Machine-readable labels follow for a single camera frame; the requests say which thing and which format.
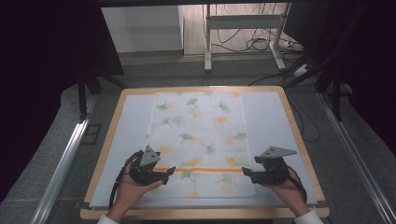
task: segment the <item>person's right hand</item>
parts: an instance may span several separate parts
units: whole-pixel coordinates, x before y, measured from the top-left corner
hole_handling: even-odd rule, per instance
[[[299,181],[299,177],[297,176],[297,174],[290,168],[289,173],[292,178]],[[297,187],[293,183],[291,183],[291,181],[286,180],[280,185],[263,186],[273,190],[276,193],[277,197],[279,197],[279,199],[288,206],[288,208],[295,216],[300,217],[309,212],[309,208],[304,201],[303,195],[297,189]]]

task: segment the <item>gray carpet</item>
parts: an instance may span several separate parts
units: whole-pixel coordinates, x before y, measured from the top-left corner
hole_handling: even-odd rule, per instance
[[[205,73],[202,57],[179,56],[141,57],[123,55],[125,77],[119,80],[132,88],[238,85],[277,73],[276,64],[269,54],[246,56],[218,56],[212,63],[213,71]],[[313,89],[316,78],[311,77],[294,88],[287,89],[294,116],[302,130],[302,136],[319,183],[331,208],[324,223],[383,223],[361,178],[350,162],[317,94]],[[103,92],[99,95],[91,127],[78,148],[74,162],[64,181],[58,199],[47,223],[96,223],[82,220],[82,206],[109,122],[120,96],[121,89],[100,79]],[[280,77],[260,81],[258,85],[275,85]],[[351,138],[372,171],[389,201],[396,202],[396,159],[380,138],[351,107],[347,98],[342,100],[341,116]],[[78,95],[76,86],[66,90],[62,107],[43,140],[35,157],[29,163],[19,181],[0,205],[1,223],[28,223],[48,185],[51,175],[62,157],[68,139],[78,122]],[[141,223],[124,221],[124,223]],[[239,223],[262,223],[262,220]],[[274,220],[274,223],[291,223],[291,219]]]

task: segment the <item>desk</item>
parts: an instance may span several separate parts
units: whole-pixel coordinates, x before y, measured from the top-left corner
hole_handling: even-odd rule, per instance
[[[326,217],[329,215],[329,208],[327,206],[321,206],[321,202],[325,201],[323,192],[318,183],[315,170],[311,164],[311,160],[306,152],[304,142],[300,136],[296,121],[292,115],[290,105],[286,98],[286,94],[280,87],[182,87],[182,88],[150,88],[150,89],[129,89],[122,92],[119,102],[117,104],[113,119],[111,120],[110,127],[108,129],[106,140],[102,147],[101,154],[99,156],[95,171],[92,176],[91,184],[88,188],[84,202],[89,203],[92,199],[93,192],[99,181],[101,173],[104,169],[107,155],[109,153],[112,140],[115,135],[117,124],[120,120],[120,114],[122,112],[123,104],[128,95],[137,94],[152,94],[155,92],[185,92],[185,91],[218,91],[218,92],[266,92],[276,91],[278,92],[282,105],[285,108],[285,112],[290,123],[292,133],[295,137],[299,151],[304,161],[305,169],[308,172],[310,181],[316,194],[318,205],[311,206],[310,209],[316,209],[320,217]],[[90,210],[81,209],[80,215],[84,219],[98,219],[102,214],[106,214],[107,210]],[[195,207],[195,208],[150,208],[150,209],[134,209],[130,210],[126,218],[129,219],[144,219],[144,220],[156,220],[156,219],[221,219],[227,217],[228,219],[252,219],[252,218],[281,218],[281,217],[294,217],[294,214],[286,206],[272,207],[272,206],[252,206],[252,207]]]

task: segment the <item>white metal frame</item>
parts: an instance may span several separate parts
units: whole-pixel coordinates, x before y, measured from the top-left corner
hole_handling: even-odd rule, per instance
[[[222,29],[276,29],[276,36],[269,43],[270,49],[276,60],[277,67],[280,71],[286,70],[286,66],[277,49],[280,35],[285,25],[290,3],[287,3],[282,14],[272,15],[236,15],[236,16],[211,16],[210,5],[206,5],[206,43],[205,43],[205,71],[212,70],[212,49],[210,41],[211,30]]]

